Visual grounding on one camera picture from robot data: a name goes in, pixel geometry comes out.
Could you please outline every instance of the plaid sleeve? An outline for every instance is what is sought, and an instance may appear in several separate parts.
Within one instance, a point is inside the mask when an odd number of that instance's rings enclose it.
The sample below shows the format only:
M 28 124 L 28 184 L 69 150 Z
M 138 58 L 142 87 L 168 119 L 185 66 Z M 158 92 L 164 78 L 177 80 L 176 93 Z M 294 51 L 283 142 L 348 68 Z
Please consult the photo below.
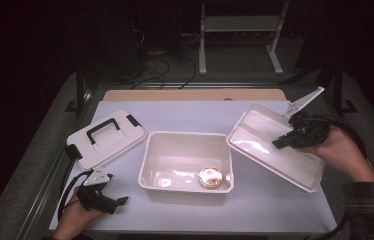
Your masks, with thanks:
M 350 239 L 374 239 L 374 183 L 346 184 L 343 191 Z

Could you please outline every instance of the lid handle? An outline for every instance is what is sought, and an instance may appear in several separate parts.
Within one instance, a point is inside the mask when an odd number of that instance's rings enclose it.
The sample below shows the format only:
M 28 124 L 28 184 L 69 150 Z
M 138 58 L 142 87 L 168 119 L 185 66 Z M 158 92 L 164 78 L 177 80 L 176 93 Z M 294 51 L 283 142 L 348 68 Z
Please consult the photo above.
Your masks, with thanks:
M 112 124 L 112 123 L 115 125 L 116 130 L 120 130 L 118 124 L 116 123 L 116 120 L 114 118 L 111 118 L 87 131 L 87 136 L 88 136 L 88 139 L 90 139 L 91 145 L 94 145 L 96 143 L 96 141 L 94 140 L 93 136 L 91 136 L 91 134 L 103 128 L 104 126 L 108 124 Z

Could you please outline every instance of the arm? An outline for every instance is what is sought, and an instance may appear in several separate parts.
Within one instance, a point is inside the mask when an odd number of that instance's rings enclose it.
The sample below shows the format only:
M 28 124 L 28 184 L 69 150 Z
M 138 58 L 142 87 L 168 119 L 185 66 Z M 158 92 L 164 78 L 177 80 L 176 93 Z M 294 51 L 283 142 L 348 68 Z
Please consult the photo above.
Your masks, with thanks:
M 84 228 L 104 213 L 98 210 L 86 210 L 79 202 L 75 188 L 74 194 L 65 208 L 62 218 L 53 234 L 53 239 L 70 240 L 78 236 Z
M 345 173 L 346 216 L 351 219 L 351 239 L 374 239 L 374 171 L 348 134 L 331 127 L 327 140 L 314 147 L 298 149 L 312 153 Z
M 345 173 L 352 182 L 374 182 L 374 171 L 348 134 L 331 127 L 325 142 L 319 146 L 298 149 L 312 153 L 331 167 Z

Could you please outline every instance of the human hand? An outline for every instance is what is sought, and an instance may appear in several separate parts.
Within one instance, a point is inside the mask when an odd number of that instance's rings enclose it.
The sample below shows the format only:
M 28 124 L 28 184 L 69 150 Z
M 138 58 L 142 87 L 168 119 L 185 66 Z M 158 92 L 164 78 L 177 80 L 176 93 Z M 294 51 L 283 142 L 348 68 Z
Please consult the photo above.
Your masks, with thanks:
M 331 126 L 324 143 L 297 149 L 312 153 L 328 165 L 347 174 L 353 182 L 374 182 L 374 171 L 356 143 L 341 128 Z
M 59 224 L 53 234 L 53 239 L 69 240 L 78 236 L 93 220 L 104 213 L 95 209 L 86 210 L 77 197 L 78 187 L 74 189 L 69 203 L 66 205 Z

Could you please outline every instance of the round tin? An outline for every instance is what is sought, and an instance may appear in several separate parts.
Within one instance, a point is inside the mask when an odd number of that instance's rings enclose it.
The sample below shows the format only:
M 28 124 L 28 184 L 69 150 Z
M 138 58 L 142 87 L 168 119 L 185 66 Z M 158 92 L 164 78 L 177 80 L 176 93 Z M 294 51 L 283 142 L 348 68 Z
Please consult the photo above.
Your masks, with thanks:
M 205 167 L 199 173 L 199 181 L 205 188 L 216 188 L 221 185 L 222 173 L 216 167 Z

